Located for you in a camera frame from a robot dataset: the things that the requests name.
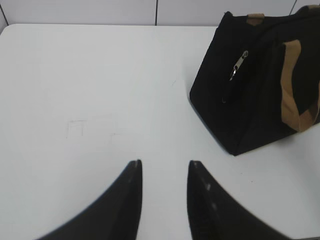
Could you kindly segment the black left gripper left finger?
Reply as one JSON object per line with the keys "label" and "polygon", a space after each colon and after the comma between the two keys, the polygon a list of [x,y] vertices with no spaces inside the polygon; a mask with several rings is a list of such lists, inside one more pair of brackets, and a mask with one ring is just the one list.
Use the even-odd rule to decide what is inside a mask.
{"label": "black left gripper left finger", "polygon": [[142,161],[130,161],[90,206],[42,240],[135,240],[143,200]]}

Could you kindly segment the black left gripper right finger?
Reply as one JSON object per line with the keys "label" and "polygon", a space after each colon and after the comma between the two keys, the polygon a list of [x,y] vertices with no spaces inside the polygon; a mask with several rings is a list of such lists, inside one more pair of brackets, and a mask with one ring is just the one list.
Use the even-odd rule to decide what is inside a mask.
{"label": "black left gripper right finger", "polygon": [[187,214],[194,240],[287,239],[230,196],[201,161],[188,166]]}

